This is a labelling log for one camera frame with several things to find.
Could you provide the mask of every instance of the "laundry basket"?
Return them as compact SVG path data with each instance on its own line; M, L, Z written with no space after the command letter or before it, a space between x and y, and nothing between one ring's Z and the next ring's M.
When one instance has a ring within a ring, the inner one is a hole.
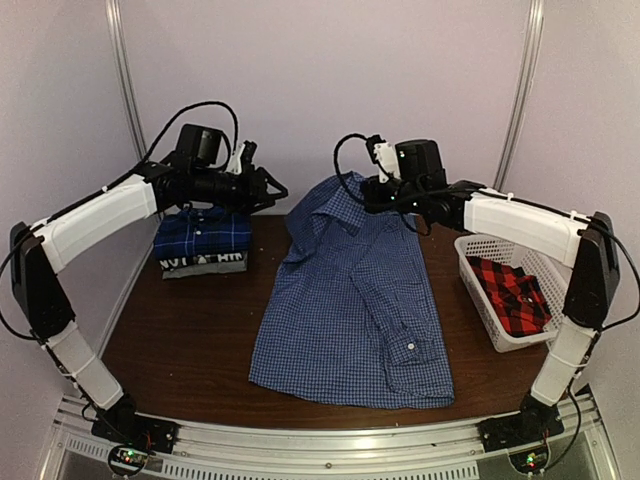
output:
M460 237L455 241L455 248L460 256L460 276L478 309L493 346L498 352L509 352L555 338L564 318L562 307L567 292L567 282L549 258L528 248L489 235ZM545 325L544 332L526 337L509 335L500 323L487 294L471 269L471 265L467 261L468 256L485 258L513 268L522 267L525 274L535 275L547 300L549 310L551 310L551 320Z

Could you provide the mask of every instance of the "stack of folded clothes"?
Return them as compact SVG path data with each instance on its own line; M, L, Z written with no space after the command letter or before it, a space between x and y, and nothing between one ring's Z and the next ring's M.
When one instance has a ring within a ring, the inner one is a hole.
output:
M162 278L247 270L251 222L249 215L223 208L191 208L167 215L154 241Z

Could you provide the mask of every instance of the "shirt sleeve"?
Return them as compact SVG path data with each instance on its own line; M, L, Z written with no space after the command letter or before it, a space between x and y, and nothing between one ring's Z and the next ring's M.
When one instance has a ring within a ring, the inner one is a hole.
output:
M367 334L377 339L389 388L420 397L450 395L448 366L434 345L434 322L424 285L384 284L352 278L371 322Z

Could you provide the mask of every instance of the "brown tabletop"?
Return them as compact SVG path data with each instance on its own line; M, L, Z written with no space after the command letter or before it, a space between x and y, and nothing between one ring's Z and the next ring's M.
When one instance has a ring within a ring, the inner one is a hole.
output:
M543 346L497 353L458 276L453 241L421 238L453 372L454 404L427 410L322 405L249 383L249 366L276 270L290 245L283 217L253 218L249 271L163 281L145 265L104 361L141 412L270 428L415 425L518 408L546 355Z

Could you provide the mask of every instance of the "blue plaid shirt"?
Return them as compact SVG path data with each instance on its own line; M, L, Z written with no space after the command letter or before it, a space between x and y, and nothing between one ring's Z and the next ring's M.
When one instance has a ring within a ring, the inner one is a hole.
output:
M223 208L193 208L167 215L153 244L156 260L246 252L251 244L249 215Z
M354 192L360 181L347 177ZM286 222L293 244L250 381L321 403L450 405L453 380L416 234L397 214L367 214L336 177L311 190Z

